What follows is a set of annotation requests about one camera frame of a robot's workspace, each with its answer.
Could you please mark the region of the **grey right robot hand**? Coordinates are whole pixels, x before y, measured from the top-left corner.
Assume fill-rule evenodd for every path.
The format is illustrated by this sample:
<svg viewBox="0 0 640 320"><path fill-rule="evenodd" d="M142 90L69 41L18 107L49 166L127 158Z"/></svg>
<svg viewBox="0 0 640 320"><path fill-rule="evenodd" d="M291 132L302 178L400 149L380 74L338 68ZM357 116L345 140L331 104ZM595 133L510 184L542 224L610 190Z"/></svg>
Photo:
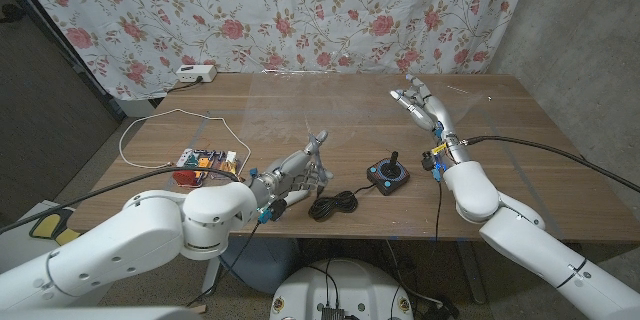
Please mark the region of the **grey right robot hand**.
<svg viewBox="0 0 640 320"><path fill-rule="evenodd" d="M409 82L407 89L391 90L390 95L419 128L433 137L434 152L448 166L470 161L471 157L442 101L418 77L408 74L406 80Z"/></svg>

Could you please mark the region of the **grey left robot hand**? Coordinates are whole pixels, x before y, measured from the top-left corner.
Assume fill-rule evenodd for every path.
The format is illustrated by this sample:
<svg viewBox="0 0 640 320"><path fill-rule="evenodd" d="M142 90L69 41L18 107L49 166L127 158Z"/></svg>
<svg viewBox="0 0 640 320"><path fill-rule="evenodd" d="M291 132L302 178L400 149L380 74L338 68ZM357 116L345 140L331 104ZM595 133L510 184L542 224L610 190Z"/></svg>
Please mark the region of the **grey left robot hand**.
<svg viewBox="0 0 640 320"><path fill-rule="evenodd" d="M286 198L291 192L316 190L320 194L334 177L322 163L320 147L328 131L309 135L309 143L286 158L274 161L264 172L244 182L256 198L259 208Z"/></svg>

